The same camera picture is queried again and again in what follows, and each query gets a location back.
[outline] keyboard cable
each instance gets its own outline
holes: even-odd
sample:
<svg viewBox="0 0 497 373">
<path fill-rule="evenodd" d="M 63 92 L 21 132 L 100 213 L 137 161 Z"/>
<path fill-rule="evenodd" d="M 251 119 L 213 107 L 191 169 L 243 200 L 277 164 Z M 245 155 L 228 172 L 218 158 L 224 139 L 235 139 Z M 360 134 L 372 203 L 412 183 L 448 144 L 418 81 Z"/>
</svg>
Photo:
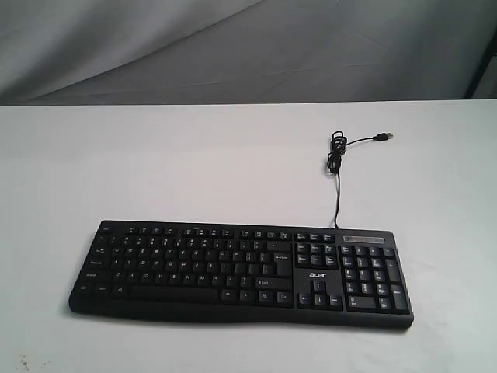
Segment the keyboard cable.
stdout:
<svg viewBox="0 0 497 373">
<path fill-rule="evenodd" d="M 335 217 L 333 218 L 335 229 L 339 228 L 336 219 L 339 216 L 340 208 L 340 166 L 342 165 L 342 157 L 345 154 L 346 147 L 361 141 L 386 141 L 393 137 L 394 135 L 389 132 L 382 132 L 380 134 L 377 134 L 376 136 L 373 136 L 372 138 L 360 138 L 351 142 L 347 142 L 347 138 L 343 134 L 343 131 L 333 132 L 332 140 L 330 143 L 331 151 L 328 153 L 328 161 L 326 162 L 326 165 L 329 168 L 329 172 L 333 175 L 336 175 L 336 209 Z"/>
</svg>

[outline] gray fabric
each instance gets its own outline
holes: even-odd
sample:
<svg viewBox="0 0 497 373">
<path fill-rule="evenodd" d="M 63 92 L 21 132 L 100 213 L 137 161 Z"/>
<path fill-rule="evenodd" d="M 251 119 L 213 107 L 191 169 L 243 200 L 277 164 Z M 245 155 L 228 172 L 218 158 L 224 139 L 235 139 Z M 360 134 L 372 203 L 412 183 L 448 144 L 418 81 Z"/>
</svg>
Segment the gray fabric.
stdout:
<svg viewBox="0 0 497 373">
<path fill-rule="evenodd" d="M 0 102 L 109 71 L 260 0 L 0 0 Z"/>
<path fill-rule="evenodd" d="M 495 0 L 265 0 L 30 104 L 459 99 Z"/>
</svg>

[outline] computer keyboard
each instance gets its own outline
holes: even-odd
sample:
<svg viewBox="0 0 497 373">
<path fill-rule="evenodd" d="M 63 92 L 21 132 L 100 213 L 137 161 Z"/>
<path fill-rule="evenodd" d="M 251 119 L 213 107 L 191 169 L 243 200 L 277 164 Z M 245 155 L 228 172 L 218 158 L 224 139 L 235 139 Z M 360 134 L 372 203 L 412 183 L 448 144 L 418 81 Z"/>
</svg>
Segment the computer keyboard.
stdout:
<svg viewBox="0 0 497 373">
<path fill-rule="evenodd" d="M 102 221 L 72 311 L 183 322 L 408 328 L 391 232 Z"/>
</svg>

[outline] white table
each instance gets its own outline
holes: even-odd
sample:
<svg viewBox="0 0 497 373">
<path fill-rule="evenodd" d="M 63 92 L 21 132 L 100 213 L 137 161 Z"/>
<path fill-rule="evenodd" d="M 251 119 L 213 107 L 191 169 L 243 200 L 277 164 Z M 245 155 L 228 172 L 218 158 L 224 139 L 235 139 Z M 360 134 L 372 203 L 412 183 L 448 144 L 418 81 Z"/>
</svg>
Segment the white table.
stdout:
<svg viewBox="0 0 497 373">
<path fill-rule="evenodd" d="M 497 101 L 0 108 L 0 371 L 493 371 Z M 184 326 L 72 314 L 103 219 L 392 230 L 415 321 Z"/>
</svg>

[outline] enter key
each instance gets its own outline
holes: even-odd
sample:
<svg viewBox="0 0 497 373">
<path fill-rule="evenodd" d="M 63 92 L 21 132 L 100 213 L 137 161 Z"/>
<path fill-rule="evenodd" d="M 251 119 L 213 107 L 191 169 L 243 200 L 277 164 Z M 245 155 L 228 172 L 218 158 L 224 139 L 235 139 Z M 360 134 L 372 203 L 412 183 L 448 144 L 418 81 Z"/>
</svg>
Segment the enter key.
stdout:
<svg viewBox="0 0 497 373">
<path fill-rule="evenodd" d="M 292 275 L 292 257 L 289 254 L 274 254 L 274 263 L 278 276 Z"/>
</svg>

